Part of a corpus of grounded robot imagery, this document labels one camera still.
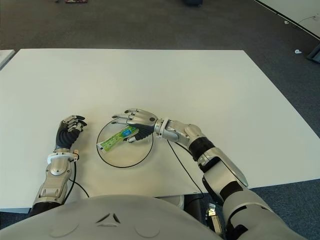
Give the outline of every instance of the white wall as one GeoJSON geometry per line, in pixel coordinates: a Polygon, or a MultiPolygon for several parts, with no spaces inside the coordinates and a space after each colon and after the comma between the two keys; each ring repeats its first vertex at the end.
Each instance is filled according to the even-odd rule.
{"type": "Polygon", "coordinates": [[[317,15],[316,20],[309,18],[299,24],[320,37],[320,0],[260,0],[260,2],[296,23],[317,15]]]}

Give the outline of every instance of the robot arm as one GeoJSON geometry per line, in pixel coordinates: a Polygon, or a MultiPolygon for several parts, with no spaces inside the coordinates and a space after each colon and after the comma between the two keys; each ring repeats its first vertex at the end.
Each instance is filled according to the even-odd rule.
{"type": "Polygon", "coordinates": [[[141,109],[131,108],[124,114],[113,116],[114,124],[139,129],[137,135],[127,139],[138,141],[155,132],[159,138],[185,145],[203,172],[202,182],[218,204],[223,205],[228,240],[302,240],[253,191],[237,166],[192,124],[169,118],[160,119],[141,109]]]}
{"type": "Polygon", "coordinates": [[[71,162],[76,162],[78,153],[70,152],[82,128],[87,124],[82,116],[72,115],[60,122],[55,141],[55,149],[47,158],[45,181],[33,202],[30,216],[56,208],[64,204],[67,182],[72,174],[71,162]]]}

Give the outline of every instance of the white table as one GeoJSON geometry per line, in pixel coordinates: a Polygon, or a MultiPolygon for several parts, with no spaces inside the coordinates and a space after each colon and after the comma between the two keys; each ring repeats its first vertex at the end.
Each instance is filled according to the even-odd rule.
{"type": "MultiPolygon", "coordinates": [[[[164,140],[132,168],[100,159],[99,131],[127,108],[198,125],[251,188],[320,177],[319,138],[244,51],[23,49],[0,71],[0,208],[32,205],[71,114],[88,123],[74,148],[91,196],[198,192],[164,140]]],[[[202,172],[175,149],[205,191],[202,172]]],[[[71,195],[85,197],[77,186],[71,195]]]]}

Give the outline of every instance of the dark object on floor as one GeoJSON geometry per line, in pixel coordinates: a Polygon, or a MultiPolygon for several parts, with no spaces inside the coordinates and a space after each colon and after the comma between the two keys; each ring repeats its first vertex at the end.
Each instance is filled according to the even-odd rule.
{"type": "Polygon", "coordinates": [[[64,0],[66,4],[86,4],[88,0],[64,0]]]}
{"type": "Polygon", "coordinates": [[[320,44],[308,55],[307,58],[320,63],[320,44]]]}
{"type": "Polygon", "coordinates": [[[188,6],[198,6],[200,7],[203,3],[203,0],[183,0],[185,5],[188,6]]]}

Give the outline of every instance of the small object on floor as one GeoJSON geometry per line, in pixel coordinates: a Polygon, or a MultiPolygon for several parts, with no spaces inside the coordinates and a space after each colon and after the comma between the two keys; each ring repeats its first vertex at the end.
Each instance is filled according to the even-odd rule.
{"type": "Polygon", "coordinates": [[[183,0],[185,5],[201,7],[203,0],[183,0]]]}
{"type": "Polygon", "coordinates": [[[64,0],[66,4],[86,4],[88,0],[64,0]]]}
{"type": "Polygon", "coordinates": [[[205,215],[206,222],[211,230],[220,237],[223,237],[223,231],[220,220],[216,212],[216,205],[209,203],[208,209],[205,215]]]}

